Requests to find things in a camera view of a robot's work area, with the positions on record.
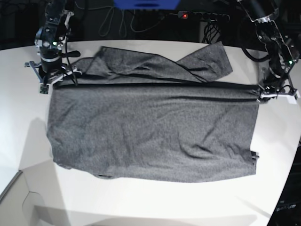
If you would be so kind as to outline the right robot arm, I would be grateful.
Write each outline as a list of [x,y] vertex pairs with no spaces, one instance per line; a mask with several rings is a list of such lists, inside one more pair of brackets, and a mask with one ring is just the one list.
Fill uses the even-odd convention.
[[79,51],[67,50],[68,38],[71,35],[69,25],[74,16],[71,0],[51,0],[45,8],[45,24],[35,35],[34,45],[40,62],[24,63],[35,72],[40,82],[40,93],[48,94],[49,87],[68,77],[75,85],[77,76],[82,71],[71,65],[70,57],[80,57]]

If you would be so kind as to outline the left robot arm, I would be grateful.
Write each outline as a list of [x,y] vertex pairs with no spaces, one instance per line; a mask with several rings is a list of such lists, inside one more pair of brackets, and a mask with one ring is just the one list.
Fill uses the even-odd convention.
[[279,9],[273,0],[239,0],[242,9],[255,24],[256,35],[264,44],[267,55],[255,58],[242,47],[245,55],[254,62],[268,61],[269,67],[263,72],[259,83],[259,100],[284,97],[290,104],[297,104],[300,93],[293,86],[290,71],[299,61],[297,41],[286,36],[278,25]]

